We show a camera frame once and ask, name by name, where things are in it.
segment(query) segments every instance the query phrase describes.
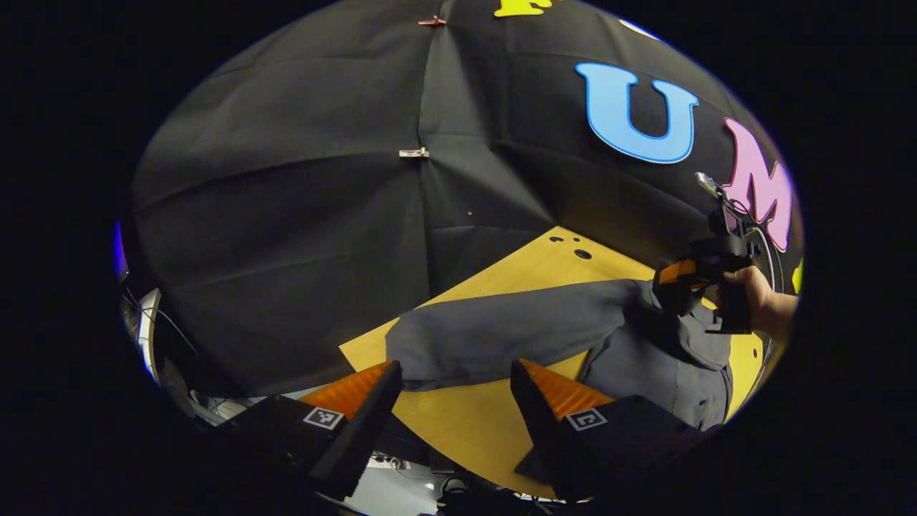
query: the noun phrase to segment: black fabric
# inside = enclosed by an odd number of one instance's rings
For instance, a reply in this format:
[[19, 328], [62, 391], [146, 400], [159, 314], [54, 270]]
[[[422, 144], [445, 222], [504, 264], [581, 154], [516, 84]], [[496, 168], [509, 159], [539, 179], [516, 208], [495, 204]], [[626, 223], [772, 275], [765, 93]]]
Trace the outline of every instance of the black fabric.
[[[566, 0], [498, 18], [498, 6], [327, 6], [209, 73], [150, 140], [128, 265], [248, 396], [342, 377], [340, 344], [557, 224], [644, 264], [678, 257], [709, 236], [714, 201], [693, 173], [732, 176], [724, 117], [768, 166], [780, 159], [715, 78], [614, 15]], [[434, 14], [447, 25], [417, 25]], [[646, 163], [596, 137], [574, 71], [586, 61], [638, 76], [631, 116], [649, 135], [667, 127], [651, 80], [699, 97], [691, 155]], [[429, 159], [398, 158], [421, 147]], [[801, 258], [793, 202], [786, 288]]]
[[509, 377], [524, 358], [552, 365], [591, 350], [580, 381], [612, 398], [644, 396], [701, 430], [722, 423], [732, 393], [730, 337], [707, 334], [703, 305], [666, 316], [647, 281], [614, 280], [436, 303], [385, 336], [405, 390]]

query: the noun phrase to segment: yellow table surface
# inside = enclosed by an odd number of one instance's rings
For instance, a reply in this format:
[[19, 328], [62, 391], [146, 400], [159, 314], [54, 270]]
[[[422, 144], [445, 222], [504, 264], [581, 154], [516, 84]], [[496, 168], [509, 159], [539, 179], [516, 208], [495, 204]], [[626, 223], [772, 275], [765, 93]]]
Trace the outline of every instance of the yellow table surface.
[[[552, 241], [550, 237], [564, 240]], [[574, 254], [576, 249], [589, 252], [592, 258], [579, 258]], [[425, 305], [590, 281], [652, 280], [653, 274], [653, 269], [644, 264], [556, 227]], [[702, 303], [714, 308], [707, 299]], [[342, 344], [341, 352], [358, 371], [384, 362], [385, 334], [397, 321], [391, 320]], [[761, 366], [761, 356], [762, 342], [755, 335], [732, 337], [729, 364], [733, 368], [734, 384], [727, 420], [747, 398]], [[586, 353], [580, 353], [549, 368], [573, 378], [585, 357]], [[427, 392], [402, 392], [392, 412], [421, 439], [474, 474], [518, 492], [556, 498], [551, 486], [513, 471], [532, 449], [532, 440], [510, 392], [509, 379]]]

